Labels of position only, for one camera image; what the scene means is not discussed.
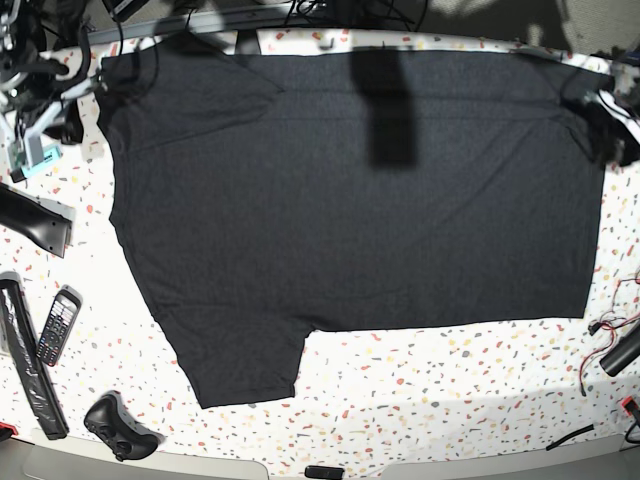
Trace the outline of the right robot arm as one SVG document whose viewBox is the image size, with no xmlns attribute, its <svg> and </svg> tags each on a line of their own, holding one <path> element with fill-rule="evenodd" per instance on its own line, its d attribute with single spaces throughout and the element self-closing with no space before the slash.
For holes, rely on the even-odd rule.
<svg viewBox="0 0 640 480">
<path fill-rule="evenodd" d="M 15 182 L 47 160 L 44 136 L 64 145 L 83 140 L 78 100 L 99 85 L 89 74 L 86 6 L 85 1 L 56 1 L 48 11 L 43 1 L 1 3 L 1 148 Z M 54 25 L 56 50 L 80 50 L 74 73 L 46 54 L 48 23 Z"/>
</svg>

